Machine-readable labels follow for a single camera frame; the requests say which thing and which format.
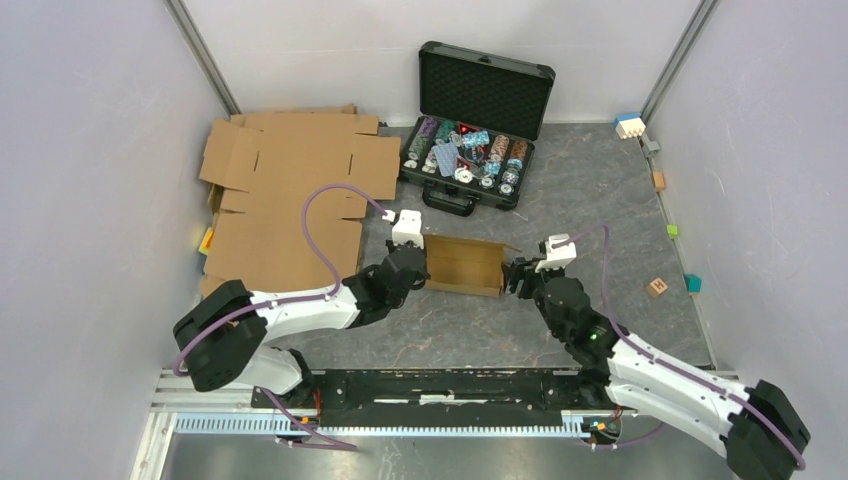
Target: flattened cardboard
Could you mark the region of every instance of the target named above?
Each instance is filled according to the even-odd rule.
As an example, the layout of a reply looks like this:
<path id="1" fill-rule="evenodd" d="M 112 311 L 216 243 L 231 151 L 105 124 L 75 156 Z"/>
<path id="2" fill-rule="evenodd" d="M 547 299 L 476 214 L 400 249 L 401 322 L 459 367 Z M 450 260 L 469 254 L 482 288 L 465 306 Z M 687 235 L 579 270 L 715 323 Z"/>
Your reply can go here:
<path id="1" fill-rule="evenodd" d="M 330 183 L 394 198 L 400 139 L 377 137 L 377 117 L 340 113 L 353 106 L 330 110 L 215 122 L 200 173 L 221 187 L 210 192 L 217 218 L 203 295 L 236 278 L 250 290 L 269 292 L 329 285 L 332 275 L 302 233 L 306 199 Z M 309 232 L 342 277 L 356 272 L 366 206 L 353 192 L 328 190 L 309 209 Z"/>
<path id="2" fill-rule="evenodd" d="M 499 297 L 504 278 L 501 268 L 506 259 L 503 243 L 424 235 L 427 250 L 427 272 L 430 279 L 425 288 L 446 292 Z"/>

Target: orange block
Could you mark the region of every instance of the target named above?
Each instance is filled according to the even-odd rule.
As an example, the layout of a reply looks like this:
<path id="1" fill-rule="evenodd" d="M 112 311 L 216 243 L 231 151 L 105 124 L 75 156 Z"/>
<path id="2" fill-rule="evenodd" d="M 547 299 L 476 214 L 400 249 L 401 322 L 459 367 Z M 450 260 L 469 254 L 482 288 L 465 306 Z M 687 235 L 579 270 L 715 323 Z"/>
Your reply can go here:
<path id="1" fill-rule="evenodd" d="M 663 176 L 662 172 L 654 172 L 654 190 L 657 193 L 665 190 L 665 176 Z"/>

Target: small wooden cube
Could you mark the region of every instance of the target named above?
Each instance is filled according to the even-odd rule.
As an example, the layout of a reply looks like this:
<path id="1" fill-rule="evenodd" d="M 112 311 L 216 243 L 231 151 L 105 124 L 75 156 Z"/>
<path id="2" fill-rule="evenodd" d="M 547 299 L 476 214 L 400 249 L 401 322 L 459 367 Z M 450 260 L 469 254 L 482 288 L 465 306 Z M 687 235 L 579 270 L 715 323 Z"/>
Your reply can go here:
<path id="1" fill-rule="evenodd" d="M 663 282 L 662 278 L 657 278 L 653 282 L 649 283 L 647 287 L 645 287 L 645 291 L 648 292 L 648 295 L 657 298 L 664 291 L 668 290 L 668 285 Z"/>
<path id="2" fill-rule="evenodd" d="M 665 176 L 663 176 L 662 172 L 654 172 L 654 190 L 657 193 L 665 190 Z"/>

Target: teal block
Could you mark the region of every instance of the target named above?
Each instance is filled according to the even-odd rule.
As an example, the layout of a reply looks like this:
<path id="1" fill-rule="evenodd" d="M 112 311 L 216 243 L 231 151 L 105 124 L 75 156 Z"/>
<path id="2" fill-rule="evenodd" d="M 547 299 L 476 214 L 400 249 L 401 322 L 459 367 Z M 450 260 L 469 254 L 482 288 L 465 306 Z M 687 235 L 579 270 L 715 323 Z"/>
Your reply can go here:
<path id="1" fill-rule="evenodd" d="M 686 281 L 686 290 L 689 290 L 689 293 L 698 293 L 701 291 L 701 277 L 694 273 L 687 273 L 683 275 L 683 279 Z"/>

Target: black briefcase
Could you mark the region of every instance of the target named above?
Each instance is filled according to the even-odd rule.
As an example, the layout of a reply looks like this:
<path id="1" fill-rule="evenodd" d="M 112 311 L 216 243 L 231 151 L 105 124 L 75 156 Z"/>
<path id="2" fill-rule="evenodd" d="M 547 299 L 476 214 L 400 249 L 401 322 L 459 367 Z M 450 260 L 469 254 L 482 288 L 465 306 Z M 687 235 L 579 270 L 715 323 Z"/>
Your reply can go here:
<path id="1" fill-rule="evenodd" d="M 423 186 L 426 205 L 456 215 L 477 204 L 515 208 L 532 175 L 553 69 L 439 42 L 425 43 L 418 61 L 424 115 L 401 150 L 400 179 Z"/>

